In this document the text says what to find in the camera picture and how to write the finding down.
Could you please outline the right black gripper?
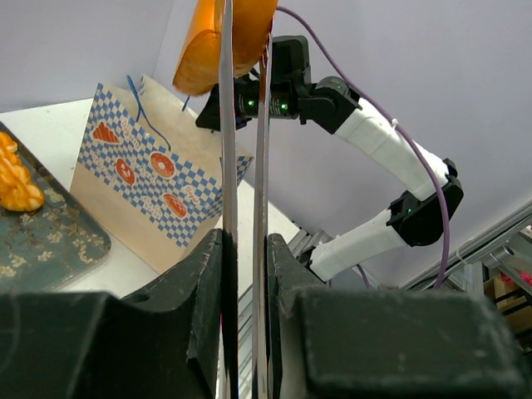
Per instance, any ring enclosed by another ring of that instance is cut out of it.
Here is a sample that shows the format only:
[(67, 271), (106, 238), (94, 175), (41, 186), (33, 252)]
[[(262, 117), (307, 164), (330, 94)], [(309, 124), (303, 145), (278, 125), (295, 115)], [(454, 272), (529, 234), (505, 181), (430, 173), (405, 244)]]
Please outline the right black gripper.
[[(259, 113), (259, 81), (248, 78), (234, 80), (235, 126), (239, 130)], [(298, 100), (289, 83), (272, 83), (269, 96), (269, 116), (274, 119), (295, 120), (299, 118)], [(215, 85), (209, 94), (203, 110), (195, 124), (199, 128), (220, 131), (219, 86)]]

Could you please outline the metal baking tray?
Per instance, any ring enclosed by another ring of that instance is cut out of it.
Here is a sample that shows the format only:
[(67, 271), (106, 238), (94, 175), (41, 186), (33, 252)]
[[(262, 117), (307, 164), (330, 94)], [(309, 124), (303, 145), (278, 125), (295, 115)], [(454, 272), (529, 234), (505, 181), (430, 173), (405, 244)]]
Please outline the metal baking tray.
[(35, 212), (1, 211), (1, 292), (53, 290), (97, 266), (111, 238), (5, 124), (1, 131), (45, 196)]

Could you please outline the twisted orange pastry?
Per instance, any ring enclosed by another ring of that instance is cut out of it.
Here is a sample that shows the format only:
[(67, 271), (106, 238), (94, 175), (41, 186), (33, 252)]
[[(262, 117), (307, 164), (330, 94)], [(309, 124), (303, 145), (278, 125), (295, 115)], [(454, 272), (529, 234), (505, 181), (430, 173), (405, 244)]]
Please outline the twisted orange pastry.
[(29, 169), (17, 154), (17, 142), (1, 132), (1, 207), (14, 212), (32, 212), (45, 201), (41, 189), (32, 183)]

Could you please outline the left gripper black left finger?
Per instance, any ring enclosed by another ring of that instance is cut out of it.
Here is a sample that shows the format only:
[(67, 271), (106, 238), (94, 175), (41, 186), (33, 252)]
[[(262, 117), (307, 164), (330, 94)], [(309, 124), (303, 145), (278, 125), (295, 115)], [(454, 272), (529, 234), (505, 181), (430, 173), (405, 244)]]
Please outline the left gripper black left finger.
[(212, 398), (216, 394), (222, 233), (124, 298), (1, 297), (4, 398)]

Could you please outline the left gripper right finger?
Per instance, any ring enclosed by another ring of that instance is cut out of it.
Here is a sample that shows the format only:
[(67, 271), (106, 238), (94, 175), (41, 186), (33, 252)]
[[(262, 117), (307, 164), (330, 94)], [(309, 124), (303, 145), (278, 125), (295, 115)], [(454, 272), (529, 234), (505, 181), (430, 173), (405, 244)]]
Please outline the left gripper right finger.
[(488, 299), (332, 289), (267, 243), (272, 398), (528, 398), (531, 371)]

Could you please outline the blue checkered paper bag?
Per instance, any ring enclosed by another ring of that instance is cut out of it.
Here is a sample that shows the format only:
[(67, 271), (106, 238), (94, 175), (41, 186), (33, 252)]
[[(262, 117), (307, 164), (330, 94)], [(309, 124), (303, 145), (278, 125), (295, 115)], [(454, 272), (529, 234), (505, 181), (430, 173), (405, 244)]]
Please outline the blue checkered paper bag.
[(159, 273), (173, 267), (223, 210), (221, 134), (151, 77), (135, 90), (99, 84), (71, 194)]

